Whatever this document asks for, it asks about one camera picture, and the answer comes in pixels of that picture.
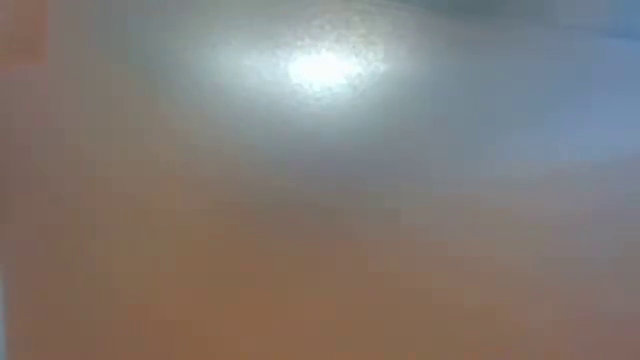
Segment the bright light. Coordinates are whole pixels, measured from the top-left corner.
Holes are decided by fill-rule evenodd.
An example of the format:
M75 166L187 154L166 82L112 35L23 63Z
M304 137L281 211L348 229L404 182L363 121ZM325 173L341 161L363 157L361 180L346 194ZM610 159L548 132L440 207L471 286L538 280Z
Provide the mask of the bright light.
M353 57L321 51L294 55L288 72L289 78L297 86L327 91L349 85L362 73L362 66Z

